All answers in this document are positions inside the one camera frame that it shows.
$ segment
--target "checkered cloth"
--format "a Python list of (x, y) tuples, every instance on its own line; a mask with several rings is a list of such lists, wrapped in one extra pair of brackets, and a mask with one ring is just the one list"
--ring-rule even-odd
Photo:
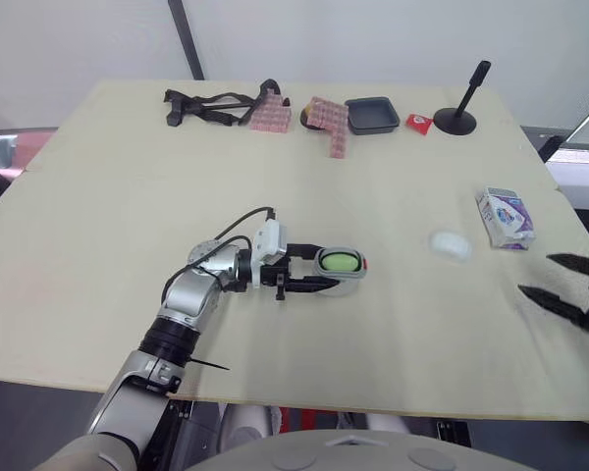
[(344, 159), (347, 150), (349, 108), (318, 96), (312, 97), (310, 103), (312, 106), (307, 112), (307, 123), (329, 131), (332, 136), (330, 156), (335, 159)]
[(264, 101), (251, 115), (248, 125), (252, 130), (268, 132), (288, 132), (291, 122), (291, 107), (284, 106), (284, 97), (268, 90)]

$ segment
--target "black square dish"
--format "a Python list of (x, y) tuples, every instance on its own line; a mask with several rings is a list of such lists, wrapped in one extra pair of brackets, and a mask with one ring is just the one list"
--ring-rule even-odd
[(393, 103), (385, 96), (347, 100), (348, 126), (354, 134), (391, 132), (400, 125)]

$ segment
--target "green sponge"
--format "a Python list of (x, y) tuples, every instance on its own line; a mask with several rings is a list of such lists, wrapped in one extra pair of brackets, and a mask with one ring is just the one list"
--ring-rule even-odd
[(321, 267), (328, 272), (354, 272), (358, 265), (357, 257), (348, 253), (332, 253), (321, 260)]

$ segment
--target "red small box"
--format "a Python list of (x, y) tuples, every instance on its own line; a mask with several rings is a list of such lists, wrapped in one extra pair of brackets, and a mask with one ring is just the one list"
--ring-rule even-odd
[(405, 121), (405, 125), (425, 135), (432, 125), (432, 120), (421, 115), (410, 115)]

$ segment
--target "light wood tabletop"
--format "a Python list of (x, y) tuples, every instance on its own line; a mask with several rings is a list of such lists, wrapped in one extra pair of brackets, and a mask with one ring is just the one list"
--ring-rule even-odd
[[(189, 251), (244, 212), (274, 206), (289, 242), (351, 246), (368, 273), (344, 297), (226, 293), (179, 396), (398, 414), (589, 419), (589, 334), (534, 305), (532, 285), (587, 307), (589, 280), (546, 255), (589, 255), (589, 235), (498, 96), (480, 89), (468, 136), (351, 135), (347, 158), (298, 113), (314, 96), (388, 96), (400, 118), (464, 90), (280, 83), (286, 134), (186, 117), (167, 88), (254, 96), (258, 84), (106, 81), (0, 200), (0, 380), (106, 390)], [(475, 193), (515, 190), (533, 218), (527, 252), (492, 249)], [(237, 234), (252, 236), (261, 218)], [(466, 263), (431, 252), (449, 230)]]

